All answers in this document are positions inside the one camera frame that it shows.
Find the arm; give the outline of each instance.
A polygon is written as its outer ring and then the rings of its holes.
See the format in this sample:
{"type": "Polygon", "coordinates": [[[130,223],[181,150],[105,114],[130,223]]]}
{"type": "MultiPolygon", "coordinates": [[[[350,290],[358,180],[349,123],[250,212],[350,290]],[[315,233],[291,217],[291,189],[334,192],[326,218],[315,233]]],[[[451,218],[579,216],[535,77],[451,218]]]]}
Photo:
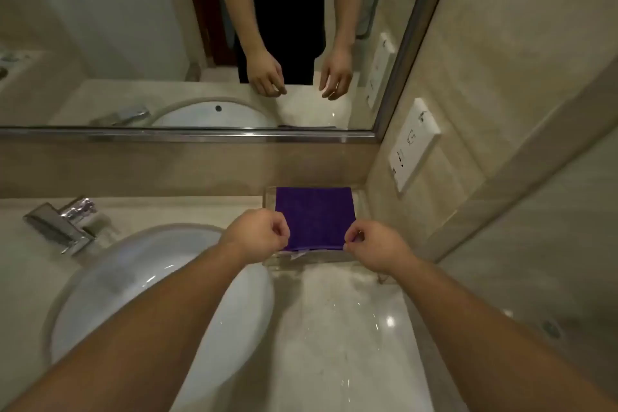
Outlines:
{"type": "Polygon", "coordinates": [[[359,20],[361,0],[335,0],[337,21],[332,52],[324,61],[320,77],[322,98],[336,100],[350,88],[351,48],[356,39],[356,25],[359,20]]]}
{"type": "Polygon", "coordinates": [[[459,392],[474,411],[618,411],[530,331],[415,257],[393,229],[356,221],[346,250],[393,276],[413,300],[459,392]],[[362,232],[364,241],[354,242],[362,232]]]}
{"type": "Polygon", "coordinates": [[[169,410],[234,277],[288,237],[281,213],[244,213],[219,244],[124,306],[6,411],[169,410]]]}
{"type": "Polygon", "coordinates": [[[274,98],[287,93],[281,65],[267,51],[259,34],[253,0],[225,1],[247,57],[247,76],[251,86],[262,96],[274,98]]]}

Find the metal mirror frame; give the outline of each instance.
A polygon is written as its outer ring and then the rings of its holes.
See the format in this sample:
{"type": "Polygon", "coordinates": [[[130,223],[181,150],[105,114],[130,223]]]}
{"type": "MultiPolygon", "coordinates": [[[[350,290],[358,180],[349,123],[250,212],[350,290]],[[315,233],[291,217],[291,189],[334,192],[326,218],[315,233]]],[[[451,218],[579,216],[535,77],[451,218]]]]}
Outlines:
{"type": "Polygon", "coordinates": [[[415,0],[373,127],[340,130],[327,127],[281,129],[134,127],[0,127],[0,139],[70,139],[78,141],[207,142],[207,143],[381,143],[421,47],[439,0],[415,0]]]}

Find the folded purple towel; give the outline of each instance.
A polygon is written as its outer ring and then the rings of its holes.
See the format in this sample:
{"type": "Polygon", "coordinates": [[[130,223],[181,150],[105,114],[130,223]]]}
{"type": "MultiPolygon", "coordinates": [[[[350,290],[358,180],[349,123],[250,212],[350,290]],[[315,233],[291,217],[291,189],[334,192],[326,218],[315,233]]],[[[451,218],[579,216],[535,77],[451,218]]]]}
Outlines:
{"type": "Polygon", "coordinates": [[[343,249],[354,220],[350,188],[277,188],[275,210],[286,216],[286,251],[343,249]]]}

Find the fist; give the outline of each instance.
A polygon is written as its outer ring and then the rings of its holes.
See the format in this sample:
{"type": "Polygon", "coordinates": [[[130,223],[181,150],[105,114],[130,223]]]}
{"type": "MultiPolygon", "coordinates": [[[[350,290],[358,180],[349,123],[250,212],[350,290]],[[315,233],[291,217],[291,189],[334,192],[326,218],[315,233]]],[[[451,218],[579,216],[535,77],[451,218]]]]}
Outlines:
{"type": "Polygon", "coordinates": [[[393,276],[402,260],[414,258],[399,233],[377,221],[357,220],[345,234],[344,250],[366,268],[393,276]]]}
{"type": "Polygon", "coordinates": [[[219,244],[234,246],[245,264],[253,264],[281,251],[289,238],[290,228],[283,213],[256,209],[233,221],[223,232],[219,244]]]}
{"type": "Polygon", "coordinates": [[[334,48],[322,65],[322,98],[336,100],[347,93],[351,82],[351,50],[334,48]]]}
{"type": "Polygon", "coordinates": [[[276,98],[287,93],[281,65],[264,48],[247,53],[247,78],[262,96],[276,98]]]}

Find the sink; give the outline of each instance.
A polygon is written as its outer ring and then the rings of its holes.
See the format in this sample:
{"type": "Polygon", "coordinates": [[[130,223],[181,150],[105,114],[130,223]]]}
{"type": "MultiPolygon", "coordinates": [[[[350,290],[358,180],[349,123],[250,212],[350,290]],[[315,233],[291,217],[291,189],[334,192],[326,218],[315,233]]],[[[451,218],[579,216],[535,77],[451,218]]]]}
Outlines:
{"type": "Polygon", "coordinates": [[[277,121],[231,98],[199,98],[155,115],[150,127],[277,127],[277,121]]]}
{"type": "MultiPolygon", "coordinates": [[[[67,288],[53,322],[50,358],[60,360],[112,314],[219,241],[220,229],[177,224],[153,227],[114,244],[67,288]]],[[[174,402],[212,397],[258,346],[273,311],[273,283],[261,264],[245,267],[226,291],[174,402]]]]}

